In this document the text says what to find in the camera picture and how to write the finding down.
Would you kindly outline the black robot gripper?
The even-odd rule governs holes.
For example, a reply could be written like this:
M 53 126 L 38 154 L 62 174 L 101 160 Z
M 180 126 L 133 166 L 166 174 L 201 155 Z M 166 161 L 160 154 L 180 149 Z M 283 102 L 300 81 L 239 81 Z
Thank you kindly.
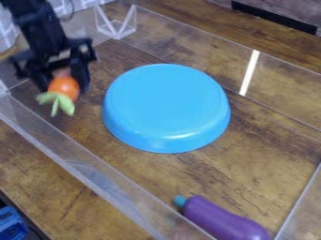
M 14 55 L 10 58 L 10 62 L 17 69 L 18 78 L 31 79 L 39 90 L 47 92 L 51 83 L 51 73 L 38 65 L 21 67 L 21 62 L 39 60 L 42 64 L 47 64 L 53 56 L 65 50 L 78 49 L 82 45 L 86 45 L 89 48 L 86 59 L 93 61 L 97 59 L 97 54 L 91 46 L 91 39 L 89 37 L 67 37 L 58 19 L 15 20 L 14 22 L 21 27 L 30 48 Z M 91 85 L 87 60 L 83 58 L 73 58 L 70 60 L 70 73 L 79 83 L 81 93 L 86 93 Z

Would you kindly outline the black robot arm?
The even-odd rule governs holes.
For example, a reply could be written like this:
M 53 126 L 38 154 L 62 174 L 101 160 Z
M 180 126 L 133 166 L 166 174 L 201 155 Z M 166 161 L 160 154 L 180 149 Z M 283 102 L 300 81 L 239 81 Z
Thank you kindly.
M 97 60 L 90 37 L 70 38 L 49 0 L 0 0 L 30 48 L 10 57 L 19 79 L 34 80 L 42 92 L 53 82 L 53 72 L 70 68 L 81 92 L 90 89 L 89 64 Z

